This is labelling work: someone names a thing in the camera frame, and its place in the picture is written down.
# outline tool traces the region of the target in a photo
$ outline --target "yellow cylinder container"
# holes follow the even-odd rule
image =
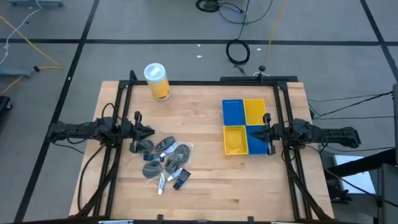
[[[144,76],[156,100],[166,100],[170,97],[170,85],[163,65],[149,64],[144,69]]]

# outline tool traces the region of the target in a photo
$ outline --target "yellow bin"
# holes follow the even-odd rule
[[[163,65],[149,64],[144,69],[144,76],[156,100],[167,100],[170,97],[170,85]]]
[[[265,125],[262,117],[266,114],[266,103],[263,99],[243,100],[246,125]]]
[[[224,126],[224,146],[227,155],[249,154],[245,126]]]

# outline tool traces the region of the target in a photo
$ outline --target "blue bin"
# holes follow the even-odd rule
[[[243,100],[223,100],[223,119],[225,126],[246,125]]]
[[[263,126],[246,126],[246,134],[248,138],[248,148],[249,154],[252,155],[261,155],[261,154],[268,154],[268,143],[265,143],[255,137],[252,137],[250,134],[258,131]]]

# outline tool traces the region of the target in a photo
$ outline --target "wooden tabletop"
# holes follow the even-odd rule
[[[118,82],[103,82],[94,118],[101,116],[105,104],[114,103],[117,86]],[[191,176],[178,191],[173,189],[174,181],[167,182],[163,195],[158,195],[159,179],[144,178],[142,155],[131,153],[131,140],[124,140],[111,218],[153,220],[163,214],[165,220],[245,221],[248,216],[253,216],[255,221],[293,221],[280,142],[274,142],[276,154],[273,156],[227,156],[224,153],[221,100],[263,98],[266,110],[271,114],[271,123],[278,123],[272,87],[175,85],[171,86],[171,92],[168,100],[156,101],[148,86],[133,86],[129,119],[134,121],[134,112],[139,110],[143,125],[156,131],[150,137],[155,144],[168,136],[174,136],[178,142],[187,142],[191,146],[191,156],[185,169]],[[282,92],[280,95],[286,120]],[[310,121],[303,83],[289,83],[289,95],[294,118]],[[112,109],[108,107],[106,115],[111,114]],[[88,142],[81,167],[98,148],[98,141]],[[307,188],[332,217],[320,156],[309,147],[301,153]],[[104,150],[91,161],[85,172],[82,205],[98,186],[103,156]],[[77,187],[70,214],[78,211]],[[298,189],[297,192],[301,217],[305,217],[302,197]]]

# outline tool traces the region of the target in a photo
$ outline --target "gray floor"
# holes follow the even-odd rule
[[[244,7],[245,1],[234,0]],[[260,15],[269,1],[252,0],[249,19]],[[367,0],[385,40],[398,41],[398,15],[394,0]],[[79,39],[93,0],[65,1],[63,8],[45,7],[29,19],[21,32],[29,38]],[[266,40],[282,5],[275,0],[269,14],[260,22],[246,26],[242,39]],[[32,10],[0,2],[0,15],[15,26]],[[91,26],[89,39],[233,39],[239,25],[229,24],[219,14],[206,14],[195,8],[194,0],[101,0]],[[0,22],[0,38],[10,28]],[[357,0],[289,0],[275,39],[277,40],[365,40],[377,41]],[[63,70],[44,70],[19,82],[9,90],[14,108],[0,133],[0,222],[13,221],[42,141],[55,109],[65,76],[74,56],[74,44],[39,44],[38,47],[60,62]],[[243,65],[248,75],[264,60],[266,45],[250,45],[251,59]],[[398,47],[389,47],[398,60]],[[27,44],[11,44],[4,68],[31,69],[52,65]],[[231,48],[233,57],[244,55],[239,46]],[[68,92],[60,120],[80,123],[91,120],[101,82],[126,79],[134,69],[143,79],[144,67],[152,62],[164,64],[170,80],[218,80],[221,76],[241,76],[225,55],[225,45],[86,44]],[[313,100],[384,93],[396,82],[380,47],[283,46],[273,45],[267,67],[273,76],[296,75],[304,82]],[[12,79],[1,78],[0,90]],[[314,103],[324,113],[355,102]],[[390,96],[359,105],[341,116],[392,115]],[[360,149],[393,146],[394,127],[389,119],[316,121],[321,127],[352,126],[359,131]],[[348,152],[370,155],[375,151]],[[74,151],[50,147],[25,220],[62,218],[68,215],[82,156]],[[370,222],[369,217],[350,215],[334,207],[335,215],[347,221]]]

